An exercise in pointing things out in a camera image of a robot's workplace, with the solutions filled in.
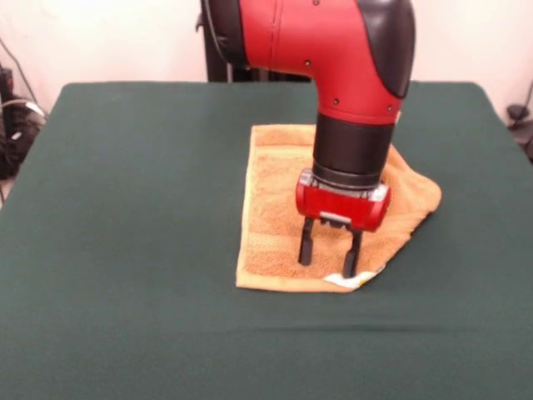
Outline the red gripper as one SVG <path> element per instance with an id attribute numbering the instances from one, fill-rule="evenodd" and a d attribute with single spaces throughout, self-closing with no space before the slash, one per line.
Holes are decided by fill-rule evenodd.
<path id="1" fill-rule="evenodd" d="M 371 190 L 345 190 L 318 181 L 311 169 L 304 169 L 296 185 L 296 209 L 305 217 L 298 262 L 301 265 L 311 264 L 313 219 L 333 222 L 349 228 L 351 247 L 346 252 L 342 277 L 355 277 L 362 231 L 375 232 L 380 227 L 390 202 L 391 188 L 385 183 Z"/>

